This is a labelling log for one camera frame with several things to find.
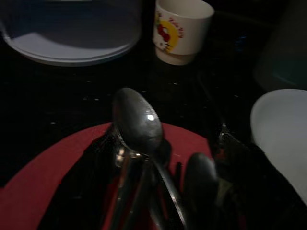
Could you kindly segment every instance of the white dish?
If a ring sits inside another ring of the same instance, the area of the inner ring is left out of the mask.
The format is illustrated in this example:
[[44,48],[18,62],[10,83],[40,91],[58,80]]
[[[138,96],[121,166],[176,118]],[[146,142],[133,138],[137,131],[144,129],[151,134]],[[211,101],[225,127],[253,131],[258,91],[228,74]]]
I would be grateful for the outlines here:
[[307,91],[263,95],[250,120],[255,143],[307,204]]
[[137,18],[101,3],[38,4],[3,32],[6,43],[26,57],[64,66],[114,59],[129,51],[140,35]]

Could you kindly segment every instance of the mug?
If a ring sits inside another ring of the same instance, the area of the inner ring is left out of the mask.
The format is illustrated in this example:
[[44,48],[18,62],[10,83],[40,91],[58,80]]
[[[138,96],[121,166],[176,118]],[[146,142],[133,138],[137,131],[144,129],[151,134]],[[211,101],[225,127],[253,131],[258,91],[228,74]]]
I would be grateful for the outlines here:
[[202,0],[157,0],[153,43],[157,56],[173,65],[190,63],[201,50],[214,9]]

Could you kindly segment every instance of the red placemat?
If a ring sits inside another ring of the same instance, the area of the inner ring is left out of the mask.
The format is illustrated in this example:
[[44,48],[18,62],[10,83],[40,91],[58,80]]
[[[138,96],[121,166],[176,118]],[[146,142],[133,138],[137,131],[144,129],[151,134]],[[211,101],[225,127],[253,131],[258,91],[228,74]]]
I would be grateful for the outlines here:
[[[106,123],[72,134],[23,167],[0,190],[1,229],[36,229],[63,176],[92,141],[104,134],[109,125]],[[195,152],[204,152],[211,157],[207,139],[170,124],[163,123],[163,129],[165,138],[172,146],[169,164],[172,174],[177,162],[182,163],[184,174],[186,163]]]

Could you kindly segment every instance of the cartoon print on mug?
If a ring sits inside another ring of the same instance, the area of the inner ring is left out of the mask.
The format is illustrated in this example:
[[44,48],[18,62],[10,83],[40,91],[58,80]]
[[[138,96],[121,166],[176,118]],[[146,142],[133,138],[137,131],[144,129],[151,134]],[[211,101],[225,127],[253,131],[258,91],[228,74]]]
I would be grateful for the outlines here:
[[178,42],[178,33],[170,22],[161,21],[160,17],[161,14],[157,12],[155,26],[158,36],[156,36],[154,43],[159,49],[170,52]]

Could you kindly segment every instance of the white plate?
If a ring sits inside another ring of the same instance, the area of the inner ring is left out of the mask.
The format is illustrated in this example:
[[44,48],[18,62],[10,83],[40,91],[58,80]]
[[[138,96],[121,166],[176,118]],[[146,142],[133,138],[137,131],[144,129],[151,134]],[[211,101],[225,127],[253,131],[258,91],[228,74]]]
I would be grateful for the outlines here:
[[101,3],[38,4],[6,26],[13,49],[51,65],[91,65],[130,50],[141,31],[128,11]]
[[255,143],[307,204],[307,91],[263,95],[250,120]]

